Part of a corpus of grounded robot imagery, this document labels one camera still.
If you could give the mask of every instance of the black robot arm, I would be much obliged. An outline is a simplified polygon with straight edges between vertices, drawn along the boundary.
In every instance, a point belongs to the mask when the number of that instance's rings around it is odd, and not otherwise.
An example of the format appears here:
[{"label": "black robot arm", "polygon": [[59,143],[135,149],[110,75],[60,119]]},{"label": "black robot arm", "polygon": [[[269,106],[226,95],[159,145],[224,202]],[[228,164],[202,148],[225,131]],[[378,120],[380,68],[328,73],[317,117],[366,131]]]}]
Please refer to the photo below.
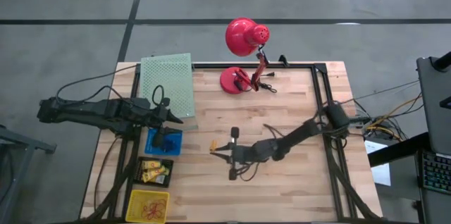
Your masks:
[{"label": "black robot arm", "polygon": [[[229,179],[236,180],[238,169],[236,163],[249,165],[250,163],[262,163],[272,158],[274,161],[282,160],[288,154],[292,147],[304,140],[320,134],[330,134],[336,137],[344,137],[349,132],[347,127],[350,124],[342,106],[333,103],[323,108],[323,112],[328,119],[328,125],[316,122],[318,113],[309,120],[306,120],[301,126],[290,132],[290,134],[273,139],[263,139],[255,142],[252,146],[237,145],[240,134],[238,127],[231,130],[231,141],[224,147],[216,148],[216,142],[213,142],[210,148],[210,154],[224,159],[231,165]],[[218,151],[231,150],[231,155],[217,153]]]},{"label": "black robot arm", "polygon": [[165,121],[183,123],[170,109],[169,98],[155,108],[145,98],[71,101],[52,97],[41,100],[37,117],[43,123],[72,121],[109,129],[116,135],[131,133],[135,125],[160,128]]}]

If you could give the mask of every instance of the white paper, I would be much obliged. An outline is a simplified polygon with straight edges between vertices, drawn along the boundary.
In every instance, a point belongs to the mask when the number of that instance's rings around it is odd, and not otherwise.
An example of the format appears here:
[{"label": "white paper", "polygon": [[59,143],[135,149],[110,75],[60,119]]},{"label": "white paper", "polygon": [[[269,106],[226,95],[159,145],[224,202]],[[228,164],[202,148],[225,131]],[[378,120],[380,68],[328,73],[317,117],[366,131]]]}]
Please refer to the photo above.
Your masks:
[{"label": "white paper", "polygon": [[[370,154],[384,147],[387,147],[387,145],[370,142],[368,140],[365,141],[365,149],[367,154]],[[391,186],[390,165],[388,163],[371,168],[371,172],[373,173],[373,179],[375,183]]]}]

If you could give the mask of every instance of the blue container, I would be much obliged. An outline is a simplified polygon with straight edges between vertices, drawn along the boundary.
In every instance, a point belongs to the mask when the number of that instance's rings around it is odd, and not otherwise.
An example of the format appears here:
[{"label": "blue container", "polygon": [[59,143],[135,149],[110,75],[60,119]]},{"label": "blue container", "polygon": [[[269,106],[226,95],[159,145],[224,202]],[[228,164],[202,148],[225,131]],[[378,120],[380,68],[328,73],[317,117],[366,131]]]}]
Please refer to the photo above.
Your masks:
[{"label": "blue container", "polygon": [[170,149],[170,151],[163,151],[161,147],[153,147],[152,140],[156,133],[156,129],[149,129],[147,133],[147,141],[146,148],[144,149],[144,153],[146,154],[157,154],[157,155],[166,155],[166,156],[179,156],[180,150],[182,149],[182,138],[183,133],[172,133],[164,136],[164,149]]}]

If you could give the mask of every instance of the red desk lamp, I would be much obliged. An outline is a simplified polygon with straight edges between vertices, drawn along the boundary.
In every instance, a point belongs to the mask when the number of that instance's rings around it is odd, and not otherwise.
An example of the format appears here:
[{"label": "red desk lamp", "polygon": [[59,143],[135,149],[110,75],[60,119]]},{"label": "red desk lamp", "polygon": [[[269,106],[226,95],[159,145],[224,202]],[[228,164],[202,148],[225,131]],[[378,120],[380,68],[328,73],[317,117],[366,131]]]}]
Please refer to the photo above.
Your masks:
[{"label": "red desk lamp", "polygon": [[259,91],[260,75],[269,64],[263,52],[263,46],[269,39],[269,30],[265,25],[258,25],[249,18],[234,19],[225,31],[225,42],[230,51],[237,56],[248,56],[259,50],[257,58],[259,67],[249,79],[248,74],[241,68],[231,67],[221,73],[221,86],[229,94],[239,94],[247,91],[248,87]]}]

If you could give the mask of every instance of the keyboard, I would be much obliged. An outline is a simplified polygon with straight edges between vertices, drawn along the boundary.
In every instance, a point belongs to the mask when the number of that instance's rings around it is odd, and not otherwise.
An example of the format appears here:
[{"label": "keyboard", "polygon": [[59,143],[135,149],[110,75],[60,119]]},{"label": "keyboard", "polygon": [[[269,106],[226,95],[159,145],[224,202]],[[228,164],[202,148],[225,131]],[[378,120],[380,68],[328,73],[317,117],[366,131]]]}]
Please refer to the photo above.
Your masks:
[{"label": "keyboard", "polygon": [[446,194],[451,194],[451,158],[423,152],[423,187]]}]

